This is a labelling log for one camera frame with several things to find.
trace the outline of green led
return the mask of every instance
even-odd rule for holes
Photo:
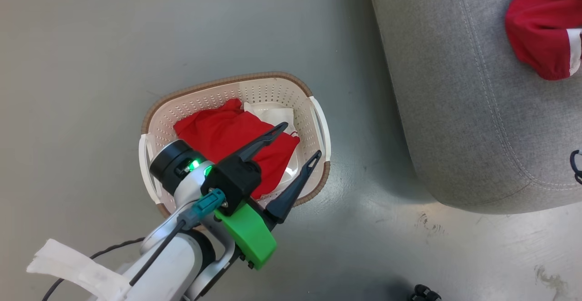
[[[208,166],[206,167],[206,169],[204,169],[204,176],[208,176],[208,174],[210,173],[210,169],[212,169],[212,166]]]
[[[191,164],[188,165],[188,168],[190,171],[193,171],[194,169],[198,168],[198,166],[200,166],[200,162],[198,162],[198,160],[194,160]]]

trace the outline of basket rim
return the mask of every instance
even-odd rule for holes
[[[280,79],[288,80],[288,81],[292,82],[293,84],[297,85],[299,88],[301,88],[301,90],[303,90],[303,92],[305,92],[307,97],[313,96],[313,93],[311,93],[311,90],[307,87],[307,85],[305,85],[305,83],[303,83],[303,81],[301,81],[300,79],[298,79],[297,77],[295,77],[291,74],[284,73],[282,71],[268,71],[268,72],[264,72],[264,73],[254,73],[254,74],[226,77],[224,79],[213,80],[213,81],[209,81],[209,82],[204,83],[204,84],[198,84],[198,85],[195,85],[192,87],[183,88],[182,90],[179,90],[179,91],[176,91],[176,92],[173,92],[173,93],[170,93],[170,94],[163,96],[156,103],[154,103],[149,108],[148,112],[146,113],[146,116],[144,117],[144,121],[141,124],[141,133],[148,134],[151,119],[153,118],[154,113],[156,111],[158,111],[158,109],[160,107],[162,107],[164,104],[166,104],[167,102],[169,102],[171,100],[180,98],[180,97],[185,96],[187,94],[192,94],[194,92],[206,90],[206,89],[212,88],[212,87],[218,87],[218,86],[232,84],[232,83],[241,83],[243,81],[248,81],[248,80],[273,79],[273,78],[275,78],[275,79],[280,78]],[[304,197],[297,199],[297,201],[295,201],[295,204],[293,204],[293,206],[299,206],[300,204],[308,202],[309,200],[313,199],[316,195],[318,195],[320,193],[320,191],[323,189],[324,185],[326,185],[327,179],[329,177],[330,168],[331,168],[331,163],[329,161],[324,162],[324,170],[323,170],[323,173],[321,175],[320,182],[317,184],[317,186],[310,193],[308,193]],[[168,208],[166,208],[165,204],[158,203],[158,204],[156,204],[156,206],[158,207],[158,210],[160,210],[160,213],[162,214],[162,216],[164,216],[164,218],[168,218],[170,216],[171,213],[168,210]]]

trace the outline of green plastic part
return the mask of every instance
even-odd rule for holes
[[[222,220],[246,260],[252,261],[256,270],[261,269],[277,248],[277,242],[261,216],[248,204],[230,217],[219,210],[214,210],[214,214]]]

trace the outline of red cloth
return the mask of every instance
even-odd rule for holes
[[[241,110],[239,99],[228,100],[218,109],[196,112],[174,125],[180,139],[214,163],[272,128],[273,125]],[[261,167],[261,184],[251,194],[253,199],[272,192],[279,185],[297,144],[299,137],[281,133],[256,154],[253,160]]]
[[[580,67],[582,0],[513,0],[505,16],[517,58],[547,80],[570,77]]]

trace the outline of white basket handle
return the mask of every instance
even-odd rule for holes
[[[150,157],[148,156],[151,154],[150,146],[148,143],[148,134],[142,134],[140,137],[140,144],[139,144],[139,159],[140,159],[140,171],[141,171],[141,178],[144,181],[145,189],[147,193],[150,195],[151,199],[154,200],[156,204],[161,203],[160,197],[158,197],[158,193],[156,192],[156,186],[154,185],[154,177],[150,175]]]
[[[314,96],[310,96],[309,100],[311,100],[311,104],[313,105],[314,110],[316,111],[317,121],[318,121],[318,128],[320,128],[320,134],[323,139],[324,143],[324,157],[326,161],[329,161],[331,158],[331,138],[329,137],[329,129],[327,127],[326,115],[324,115],[324,111],[322,110],[320,103],[317,102]]]

